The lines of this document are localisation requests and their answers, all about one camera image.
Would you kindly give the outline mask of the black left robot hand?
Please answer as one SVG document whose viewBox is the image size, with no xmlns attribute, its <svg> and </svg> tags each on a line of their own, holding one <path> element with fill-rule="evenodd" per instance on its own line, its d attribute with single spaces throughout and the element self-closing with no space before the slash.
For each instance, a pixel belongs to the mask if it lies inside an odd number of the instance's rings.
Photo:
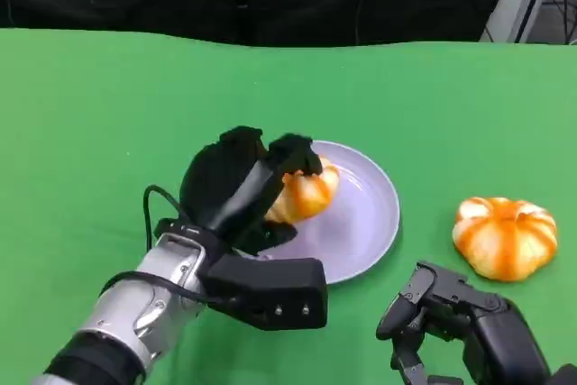
<svg viewBox="0 0 577 385">
<path fill-rule="evenodd" d="M 265 145 L 262 130 L 237 126 L 222 133 L 191 161 L 179 190 L 179 203 L 194 225 L 222 242 L 256 254 L 292 240 L 297 229 L 268 221 L 283 176 L 320 174 L 312 139 L 287 133 Z"/>
</svg>

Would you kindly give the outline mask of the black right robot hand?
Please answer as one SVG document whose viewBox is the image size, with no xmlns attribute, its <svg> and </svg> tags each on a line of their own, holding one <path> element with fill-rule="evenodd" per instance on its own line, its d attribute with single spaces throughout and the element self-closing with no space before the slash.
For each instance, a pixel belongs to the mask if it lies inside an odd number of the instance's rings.
<svg viewBox="0 0 577 385">
<path fill-rule="evenodd" d="M 460 384 L 458 377 L 427 373 L 418 351 L 426 335 L 463 342 L 463 362 L 477 384 L 544 384 L 552 376 L 515 303 L 475 289 L 462 274 L 417 263 L 390 303 L 376 336 L 393 345 L 390 366 L 406 384 Z"/>
</svg>

